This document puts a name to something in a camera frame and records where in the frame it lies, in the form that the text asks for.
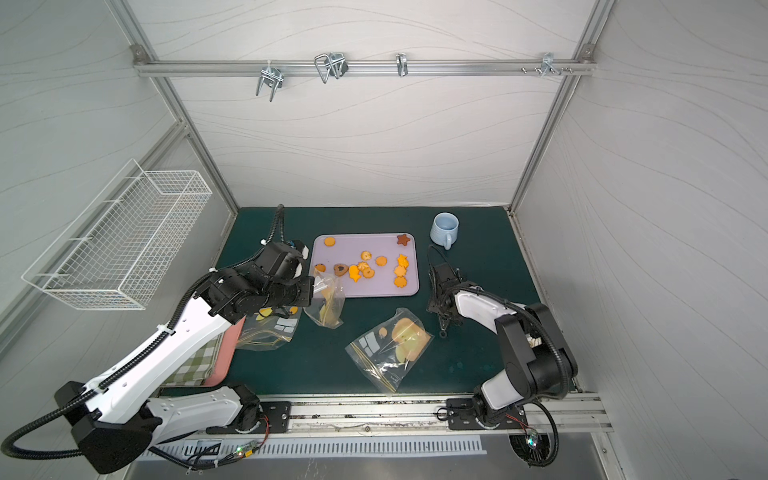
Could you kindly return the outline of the clear resealable bag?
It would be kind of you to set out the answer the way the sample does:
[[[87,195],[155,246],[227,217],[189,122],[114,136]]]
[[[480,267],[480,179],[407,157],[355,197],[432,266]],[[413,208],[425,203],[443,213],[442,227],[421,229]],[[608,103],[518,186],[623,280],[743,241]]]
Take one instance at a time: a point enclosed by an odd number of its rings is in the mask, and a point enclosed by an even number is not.
[[[336,329],[343,324],[341,314],[346,299],[341,280],[334,274],[314,272],[314,290],[304,313],[318,326]]]

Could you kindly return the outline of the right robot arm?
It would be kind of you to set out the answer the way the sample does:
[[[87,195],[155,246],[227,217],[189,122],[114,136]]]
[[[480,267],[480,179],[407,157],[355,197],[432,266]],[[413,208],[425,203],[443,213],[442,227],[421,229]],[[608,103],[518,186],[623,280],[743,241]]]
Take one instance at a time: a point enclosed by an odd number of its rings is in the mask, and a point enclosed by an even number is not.
[[[552,312],[542,303],[523,305],[492,294],[469,281],[451,265],[437,247],[428,259],[430,297],[427,311],[436,315],[439,335],[445,338],[452,325],[471,320],[496,335],[503,369],[477,387],[469,399],[451,399],[449,422],[457,428],[499,428],[514,422],[523,430],[524,406],[542,399],[562,400],[578,373],[571,352]]]

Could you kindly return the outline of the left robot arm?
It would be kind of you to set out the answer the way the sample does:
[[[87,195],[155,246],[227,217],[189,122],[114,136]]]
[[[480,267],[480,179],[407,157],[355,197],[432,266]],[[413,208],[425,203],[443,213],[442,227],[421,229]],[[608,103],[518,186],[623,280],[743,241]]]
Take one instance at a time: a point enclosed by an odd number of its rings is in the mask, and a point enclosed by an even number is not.
[[[288,315],[310,304],[309,249],[286,239],[284,217],[278,206],[254,255],[195,280],[168,322],[124,359],[86,383],[63,385],[55,395],[56,410],[9,434],[2,453],[35,461],[84,457],[98,473],[110,474],[146,451],[201,471],[259,450],[261,443],[250,442],[221,460],[203,462],[199,455],[183,460],[158,447],[208,428],[235,433],[268,428],[268,416],[248,387],[221,387],[178,400],[153,394],[193,353],[244,318],[263,310]]]

